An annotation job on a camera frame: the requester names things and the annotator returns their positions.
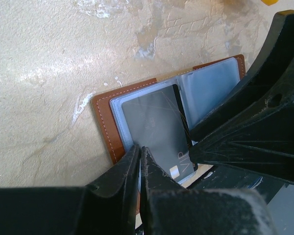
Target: beige textured surface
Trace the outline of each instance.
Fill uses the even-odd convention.
[[[0,0],[0,187],[82,185],[111,166],[89,104],[121,85],[242,53],[260,0]]]

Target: leather cover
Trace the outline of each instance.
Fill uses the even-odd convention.
[[[108,148],[113,164],[117,163],[125,154],[122,140],[120,138],[116,123],[110,109],[110,100],[116,96],[120,96],[137,89],[150,86],[156,83],[156,78],[149,79],[143,82],[135,83],[126,87],[121,87],[113,91],[96,95],[92,99],[92,105],[99,122],[101,132],[103,134],[104,142]]]
[[[238,62],[240,79],[242,79],[243,76],[245,75],[244,56],[236,55],[233,57]],[[110,100],[112,98],[132,92],[137,89],[144,88],[146,86],[150,86],[151,84],[156,83],[157,81],[160,81],[160,80],[165,80],[179,74],[184,74],[193,70],[198,70],[200,68],[209,66],[211,64],[217,63],[225,59],[228,59],[228,58],[224,58],[221,60],[203,64],[203,65],[194,66],[190,69],[172,72],[170,74],[167,74],[166,76],[159,76],[157,78],[152,78],[143,82],[135,83],[126,87],[121,87],[113,91],[96,95],[92,99],[92,105],[93,105],[96,117],[98,119],[101,132],[103,134],[104,142],[108,148],[113,164],[117,163],[121,159],[121,157],[125,154],[125,150],[123,148],[123,144],[119,136],[119,132],[118,132],[116,123],[114,121],[112,111],[110,109]]]

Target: black card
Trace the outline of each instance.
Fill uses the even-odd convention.
[[[197,169],[188,156],[192,142],[177,85],[126,101],[122,110],[133,142],[148,147],[175,181]]]

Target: gray surface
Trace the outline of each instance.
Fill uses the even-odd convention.
[[[215,109],[240,81],[238,62],[230,58],[178,77],[189,129]]]
[[[122,109],[134,143],[147,146],[157,164],[175,181],[179,182],[194,172],[188,156],[189,138],[173,86],[124,102]],[[172,167],[177,167],[179,172],[175,177],[170,171]]]
[[[280,235],[294,235],[294,186],[282,187],[268,205]]]

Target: hole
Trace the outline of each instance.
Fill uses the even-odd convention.
[[[269,108],[274,108],[279,106],[280,102],[282,100],[282,94],[276,94],[274,97],[271,98],[271,100],[268,102]]]
[[[95,191],[99,188],[97,185],[88,185],[87,188],[89,188],[91,191]]]

